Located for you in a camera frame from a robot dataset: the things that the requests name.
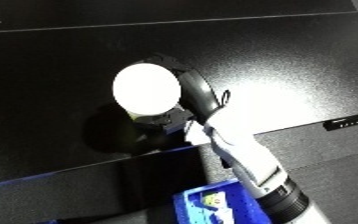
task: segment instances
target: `blue box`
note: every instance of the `blue box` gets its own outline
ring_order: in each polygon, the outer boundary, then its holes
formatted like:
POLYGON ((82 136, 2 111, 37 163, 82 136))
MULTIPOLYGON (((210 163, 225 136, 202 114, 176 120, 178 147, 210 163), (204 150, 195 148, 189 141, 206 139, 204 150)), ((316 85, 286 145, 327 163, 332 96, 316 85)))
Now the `blue box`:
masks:
POLYGON ((205 192, 224 191, 228 207, 233 210, 235 223, 271 224, 254 198, 238 180, 228 180, 174 195, 176 216, 179 224, 218 224, 213 210, 202 203, 205 192))

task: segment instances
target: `black table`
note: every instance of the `black table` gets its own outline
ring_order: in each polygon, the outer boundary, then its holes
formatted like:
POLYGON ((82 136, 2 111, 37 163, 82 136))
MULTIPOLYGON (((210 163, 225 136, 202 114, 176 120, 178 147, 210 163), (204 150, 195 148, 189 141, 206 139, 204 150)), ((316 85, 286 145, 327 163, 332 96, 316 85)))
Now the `black table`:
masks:
MULTIPOLYGON (((0 182, 154 149, 136 142, 111 94, 120 69, 154 52, 195 66, 218 95, 231 89, 238 109, 257 114, 258 132, 358 114, 358 13, 350 1, 251 2, 245 9, 191 1, 187 13, 165 5, 175 12, 165 14, 139 6, 139 17, 129 10, 121 19, 100 16, 117 8, 76 9, 90 13, 87 23, 0 11, 0 182), (12 15, 23 16, 9 22, 12 15), (214 20, 169 22, 201 19, 214 20), (150 24, 133 24, 142 22, 150 24)), ((174 137, 160 145, 181 144, 174 137)))

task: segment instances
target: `black surface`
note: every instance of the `black surface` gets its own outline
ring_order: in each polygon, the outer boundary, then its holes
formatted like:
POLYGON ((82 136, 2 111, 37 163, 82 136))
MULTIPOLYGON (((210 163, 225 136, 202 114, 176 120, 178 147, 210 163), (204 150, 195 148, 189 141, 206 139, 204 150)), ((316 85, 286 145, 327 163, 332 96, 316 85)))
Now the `black surface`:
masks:
POLYGON ((0 33, 0 181, 158 147, 135 144, 111 97, 114 75, 152 52, 233 90, 259 132, 358 114, 358 14, 0 33))
MULTIPOLYGON (((0 186, 0 224, 79 221, 158 208, 173 194, 206 183, 195 148, 152 154, 0 186)), ((163 223, 157 212, 147 213, 151 223, 163 223)))
POLYGON ((349 11, 350 0, 0 0, 0 31, 349 11))

